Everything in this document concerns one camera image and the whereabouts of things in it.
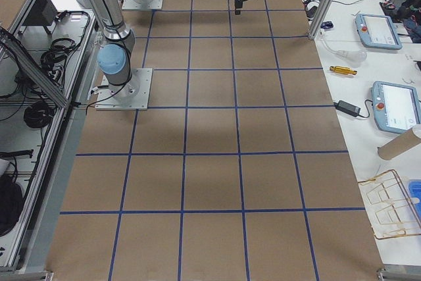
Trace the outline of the teach pendant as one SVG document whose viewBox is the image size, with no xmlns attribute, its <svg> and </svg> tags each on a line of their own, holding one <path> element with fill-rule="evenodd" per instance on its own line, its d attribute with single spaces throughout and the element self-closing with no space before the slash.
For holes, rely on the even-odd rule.
<svg viewBox="0 0 421 281">
<path fill-rule="evenodd" d="M 367 48 L 400 50 L 402 43 L 389 16 L 357 14 L 355 24 L 360 41 Z"/>
<path fill-rule="evenodd" d="M 371 94 L 374 120 L 380 130 L 402 134 L 420 124 L 420 102 L 415 87 L 375 81 Z"/>
</svg>

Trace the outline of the aluminium diagonal frame strut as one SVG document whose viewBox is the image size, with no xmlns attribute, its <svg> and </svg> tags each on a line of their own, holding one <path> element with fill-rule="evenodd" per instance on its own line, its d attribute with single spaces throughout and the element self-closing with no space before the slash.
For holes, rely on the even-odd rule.
<svg viewBox="0 0 421 281">
<path fill-rule="evenodd" d="M 1 47 L 15 61 L 18 68 L 25 73 L 58 107 L 67 108 L 70 104 L 68 98 L 56 86 L 40 66 L 35 62 L 21 42 L 12 33 L 1 27 Z"/>
</svg>

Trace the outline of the blue plastic container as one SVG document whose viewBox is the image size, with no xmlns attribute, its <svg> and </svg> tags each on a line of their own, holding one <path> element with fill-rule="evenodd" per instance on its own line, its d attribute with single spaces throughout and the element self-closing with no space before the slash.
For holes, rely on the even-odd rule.
<svg viewBox="0 0 421 281">
<path fill-rule="evenodd" d="M 421 216 L 421 181 L 412 180 L 409 182 L 409 195 L 413 199 L 414 208 L 418 217 Z"/>
</svg>

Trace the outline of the lower teach pendant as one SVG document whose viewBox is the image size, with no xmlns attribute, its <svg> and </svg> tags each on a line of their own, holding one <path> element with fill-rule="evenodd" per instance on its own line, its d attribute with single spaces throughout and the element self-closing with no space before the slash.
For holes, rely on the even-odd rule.
<svg viewBox="0 0 421 281">
<path fill-rule="evenodd" d="M 415 87 L 375 81 L 371 94 L 374 120 L 380 130 L 402 134 L 420 124 L 420 102 Z"/>
</svg>

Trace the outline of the brown grid paper mat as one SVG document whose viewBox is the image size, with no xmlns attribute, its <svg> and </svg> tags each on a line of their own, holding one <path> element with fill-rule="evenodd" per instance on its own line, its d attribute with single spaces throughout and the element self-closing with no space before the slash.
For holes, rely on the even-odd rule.
<svg viewBox="0 0 421 281">
<path fill-rule="evenodd" d="M 82 113 L 55 280 L 375 280 L 380 257 L 302 0 L 124 15 L 146 111 Z"/>
</svg>

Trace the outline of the black power adapter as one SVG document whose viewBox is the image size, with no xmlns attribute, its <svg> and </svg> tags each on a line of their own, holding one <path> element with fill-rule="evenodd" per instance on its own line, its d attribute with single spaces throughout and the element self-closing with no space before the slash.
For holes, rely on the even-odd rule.
<svg viewBox="0 0 421 281">
<path fill-rule="evenodd" d="M 334 102 L 334 107 L 336 110 L 353 117 L 358 117 L 360 115 L 360 107 L 357 107 L 356 105 L 350 104 L 343 100 Z"/>
</svg>

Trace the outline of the upper teach pendant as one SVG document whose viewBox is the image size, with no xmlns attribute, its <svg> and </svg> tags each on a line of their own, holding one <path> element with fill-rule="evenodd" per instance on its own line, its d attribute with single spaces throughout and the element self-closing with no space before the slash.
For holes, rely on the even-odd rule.
<svg viewBox="0 0 421 281">
<path fill-rule="evenodd" d="M 389 16 L 357 14 L 355 24 L 360 41 L 367 48 L 400 50 L 402 43 Z"/>
</svg>

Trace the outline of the small blue black device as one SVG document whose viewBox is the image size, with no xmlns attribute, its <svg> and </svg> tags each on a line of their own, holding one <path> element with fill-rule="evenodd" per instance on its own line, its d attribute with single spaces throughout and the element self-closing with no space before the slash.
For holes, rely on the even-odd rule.
<svg viewBox="0 0 421 281">
<path fill-rule="evenodd" d="M 332 21 L 325 21 L 321 23 L 320 27 L 321 29 L 324 29 L 324 30 L 330 30 L 334 27 L 334 24 Z"/>
</svg>

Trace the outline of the black monitor on left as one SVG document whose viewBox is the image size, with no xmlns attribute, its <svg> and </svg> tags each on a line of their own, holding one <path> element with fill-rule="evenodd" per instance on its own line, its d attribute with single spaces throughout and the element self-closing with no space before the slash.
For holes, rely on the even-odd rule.
<svg viewBox="0 0 421 281">
<path fill-rule="evenodd" d="M 41 26 L 45 32 L 51 35 L 55 29 L 52 25 L 55 24 L 58 10 L 54 6 L 52 0 L 35 0 L 30 12 L 23 22 L 23 27 Z"/>
</svg>

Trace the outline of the cardboard tube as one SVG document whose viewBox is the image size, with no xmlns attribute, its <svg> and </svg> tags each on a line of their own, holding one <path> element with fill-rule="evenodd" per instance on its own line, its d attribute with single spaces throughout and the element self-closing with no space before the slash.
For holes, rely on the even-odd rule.
<svg viewBox="0 0 421 281">
<path fill-rule="evenodd" d="M 384 160 L 392 160 L 417 145 L 420 145 L 419 124 L 379 147 L 378 156 Z"/>
</svg>

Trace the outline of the gold metal cylinder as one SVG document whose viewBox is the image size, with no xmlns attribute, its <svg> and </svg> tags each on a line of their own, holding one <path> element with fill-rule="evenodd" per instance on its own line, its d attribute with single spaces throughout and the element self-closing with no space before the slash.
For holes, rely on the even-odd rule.
<svg viewBox="0 0 421 281">
<path fill-rule="evenodd" d="M 356 70 L 353 70 L 351 68 L 344 67 L 344 66 L 331 66 L 330 71 L 336 74 L 342 74 L 345 76 L 348 76 L 348 75 L 355 76 L 358 73 Z"/>
</svg>

